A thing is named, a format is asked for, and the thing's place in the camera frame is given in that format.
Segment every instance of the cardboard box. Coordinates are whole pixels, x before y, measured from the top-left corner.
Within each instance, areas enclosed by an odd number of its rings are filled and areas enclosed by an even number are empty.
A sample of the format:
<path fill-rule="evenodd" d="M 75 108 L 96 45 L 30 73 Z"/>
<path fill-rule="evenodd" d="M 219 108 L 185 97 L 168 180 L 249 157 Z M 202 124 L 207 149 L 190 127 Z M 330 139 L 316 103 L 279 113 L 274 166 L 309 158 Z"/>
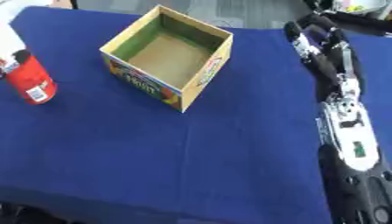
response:
<path fill-rule="evenodd" d="M 159 5 L 100 50 L 112 74 L 185 112 L 232 44 L 231 32 Z"/>

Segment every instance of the blue tablecloth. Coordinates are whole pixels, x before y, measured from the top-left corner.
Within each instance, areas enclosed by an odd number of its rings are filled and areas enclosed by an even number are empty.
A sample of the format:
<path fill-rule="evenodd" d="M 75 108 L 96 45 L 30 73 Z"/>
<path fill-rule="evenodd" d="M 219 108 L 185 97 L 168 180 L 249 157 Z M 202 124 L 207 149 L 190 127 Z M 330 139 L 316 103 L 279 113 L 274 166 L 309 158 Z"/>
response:
<path fill-rule="evenodd" d="M 31 106 L 0 84 L 0 200 L 90 223 L 330 223 L 313 81 L 283 32 L 229 29 L 231 60 L 180 114 L 102 62 L 135 19 L 30 8 L 13 22 L 59 92 Z M 392 158 L 392 40 L 351 40 Z"/>

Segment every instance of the robotic hand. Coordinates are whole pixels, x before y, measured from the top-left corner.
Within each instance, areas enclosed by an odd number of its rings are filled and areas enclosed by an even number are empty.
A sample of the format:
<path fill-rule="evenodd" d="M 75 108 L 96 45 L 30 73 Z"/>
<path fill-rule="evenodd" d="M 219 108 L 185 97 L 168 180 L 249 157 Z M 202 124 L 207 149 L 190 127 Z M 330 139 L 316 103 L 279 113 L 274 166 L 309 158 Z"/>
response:
<path fill-rule="evenodd" d="M 355 51 L 326 17 L 311 14 L 284 29 L 317 83 L 318 161 L 333 223 L 392 223 L 392 172 L 361 103 L 364 84 Z"/>

